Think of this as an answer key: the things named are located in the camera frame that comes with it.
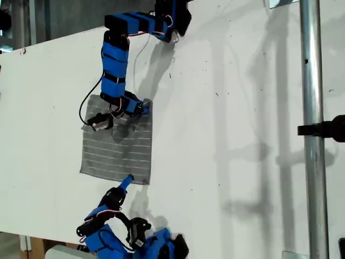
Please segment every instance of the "gray cloth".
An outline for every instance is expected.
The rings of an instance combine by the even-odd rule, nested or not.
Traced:
[[[108,103],[91,95],[86,119],[108,111]],[[134,183],[149,184],[151,175],[152,113],[139,117],[124,115],[112,129],[97,132],[83,127],[80,172],[98,178],[122,181],[128,174]]]

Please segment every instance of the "towel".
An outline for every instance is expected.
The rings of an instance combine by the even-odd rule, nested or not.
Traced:
[[[86,120],[99,112],[106,113],[108,105],[99,96],[91,95]],[[148,185],[151,175],[152,121],[150,112],[137,117],[124,115],[114,119],[112,129],[95,132],[85,125],[82,128],[80,172],[114,181],[122,181],[132,174],[133,183]]]

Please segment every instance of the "black clamp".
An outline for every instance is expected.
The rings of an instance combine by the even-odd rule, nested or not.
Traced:
[[[87,120],[87,124],[94,131],[108,130],[114,126],[113,117],[109,113],[97,113],[96,116]]]
[[[345,142],[345,115],[338,115],[332,121],[298,126],[298,136],[333,138],[337,142]]]
[[[151,224],[141,217],[131,219],[126,241],[133,249],[141,248],[146,242],[145,231],[150,228]]]

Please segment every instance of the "fabric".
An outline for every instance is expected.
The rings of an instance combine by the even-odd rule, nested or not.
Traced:
[[[86,120],[108,111],[108,103],[91,95]],[[82,162],[80,172],[98,178],[122,181],[132,174],[134,183],[149,184],[151,175],[152,113],[140,117],[124,115],[114,120],[112,129],[82,129]]]

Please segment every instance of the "floor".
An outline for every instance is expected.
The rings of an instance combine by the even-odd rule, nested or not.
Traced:
[[[149,12],[156,0],[0,0],[12,28],[0,31],[0,50],[11,51],[104,25],[104,16]]]
[[[104,15],[128,11],[149,12],[156,0],[46,0],[49,39],[103,26]]]
[[[0,233],[0,258],[20,259],[19,238],[17,235]]]

